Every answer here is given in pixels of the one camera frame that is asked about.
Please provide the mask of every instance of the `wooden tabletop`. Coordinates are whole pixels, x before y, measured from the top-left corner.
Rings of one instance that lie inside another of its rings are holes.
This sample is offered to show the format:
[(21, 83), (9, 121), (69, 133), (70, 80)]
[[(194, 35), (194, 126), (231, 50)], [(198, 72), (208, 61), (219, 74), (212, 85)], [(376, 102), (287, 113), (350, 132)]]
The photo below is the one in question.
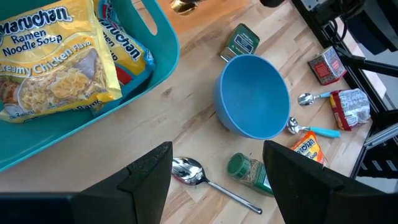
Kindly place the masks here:
[[(289, 88), (292, 115), (300, 123), (337, 128), (328, 100), (301, 107), (301, 93), (347, 89), (342, 80), (321, 86), (307, 60), (322, 51), (296, 8), (285, 2), (277, 9), (259, 2), (217, 21), (179, 35), (181, 58), (172, 76), (130, 105), (0, 174), (2, 192), (83, 190), (122, 169), (164, 141), (173, 141), (175, 156), (202, 163), (209, 179), (263, 209), (257, 215), (206, 184), (182, 185), (172, 179), (162, 223), (283, 223), (272, 197), (233, 181), (226, 173), (236, 152), (261, 160), (262, 141), (226, 130), (212, 105), (212, 89), (225, 62), (218, 56), (239, 24), (261, 39), (256, 54), (270, 60)], [(349, 175), (371, 122), (341, 139), (319, 137), (330, 168)], [(300, 138), (284, 131), (275, 141), (290, 147)]]

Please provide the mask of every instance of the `metal spoon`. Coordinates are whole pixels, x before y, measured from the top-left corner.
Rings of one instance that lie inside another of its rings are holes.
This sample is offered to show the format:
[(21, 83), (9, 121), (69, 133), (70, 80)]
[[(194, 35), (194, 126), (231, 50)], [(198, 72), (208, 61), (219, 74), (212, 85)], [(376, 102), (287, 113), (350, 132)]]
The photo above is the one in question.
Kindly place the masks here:
[(317, 133), (319, 135), (326, 136), (329, 138), (340, 138), (340, 132), (337, 130), (300, 126), (299, 122), (297, 122), (297, 120), (294, 117), (289, 118), (289, 120), (287, 122), (287, 129), (292, 134), (297, 134), (299, 131), (305, 130), (305, 131), (313, 131), (314, 133)]
[(307, 106), (307, 105), (311, 105), (313, 104), (313, 102), (317, 99), (317, 98), (328, 98), (330, 96), (330, 91), (326, 92), (326, 93), (322, 93), (320, 95), (312, 95), (311, 93), (304, 93), (301, 94), (298, 98), (297, 101), (300, 105), (302, 106)]
[(205, 170), (202, 168), (200, 163), (194, 159), (187, 157), (174, 157), (172, 174), (177, 180), (187, 185), (198, 185), (202, 182), (206, 182), (256, 213), (262, 214), (261, 208), (208, 180), (205, 175)]

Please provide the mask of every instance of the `yellow package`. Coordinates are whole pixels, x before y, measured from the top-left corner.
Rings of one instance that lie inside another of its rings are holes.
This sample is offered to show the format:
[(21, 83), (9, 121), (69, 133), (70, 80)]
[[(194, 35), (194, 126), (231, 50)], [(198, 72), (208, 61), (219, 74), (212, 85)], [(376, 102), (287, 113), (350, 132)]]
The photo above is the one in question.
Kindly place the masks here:
[(19, 123), (121, 97), (92, 0), (62, 0), (0, 22), (0, 119)]
[[(113, 21), (98, 19), (103, 28), (105, 41), (109, 47), (123, 96), (127, 96), (155, 69), (154, 58), (149, 49), (134, 40)], [(117, 106), (123, 99), (103, 103), (93, 108), (94, 116), (101, 115)]]
[(105, 19), (120, 24), (118, 15), (113, 9), (112, 0), (93, 0), (94, 12), (98, 19)]
[(321, 146), (317, 141), (317, 137), (313, 131), (309, 131), (299, 142), (297, 142), (292, 149), (303, 155), (317, 161), (324, 166), (328, 166), (328, 161), (322, 153)]

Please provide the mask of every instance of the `plastic bowl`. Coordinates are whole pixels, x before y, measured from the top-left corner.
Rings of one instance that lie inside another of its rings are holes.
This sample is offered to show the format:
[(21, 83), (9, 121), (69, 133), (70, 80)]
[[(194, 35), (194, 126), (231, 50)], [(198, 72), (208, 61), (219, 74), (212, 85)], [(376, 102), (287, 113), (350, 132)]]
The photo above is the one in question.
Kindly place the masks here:
[(270, 139), (289, 118), (290, 98), (278, 70), (256, 55), (240, 55), (215, 83), (214, 106), (220, 121), (244, 137)]

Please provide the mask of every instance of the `green spice container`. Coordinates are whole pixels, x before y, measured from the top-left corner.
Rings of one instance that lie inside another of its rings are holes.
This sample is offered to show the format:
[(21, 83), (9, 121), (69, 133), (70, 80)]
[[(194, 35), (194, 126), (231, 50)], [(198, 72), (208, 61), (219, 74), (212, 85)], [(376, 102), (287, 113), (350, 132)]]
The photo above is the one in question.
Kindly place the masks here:
[(273, 195), (264, 164), (236, 153), (228, 163), (228, 174), (240, 183), (265, 195)]
[(246, 25), (239, 24), (227, 39), (220, 56), (229, 62), (237, 55), (254, 54), (259, 42), (259, 36), (257, 36)]

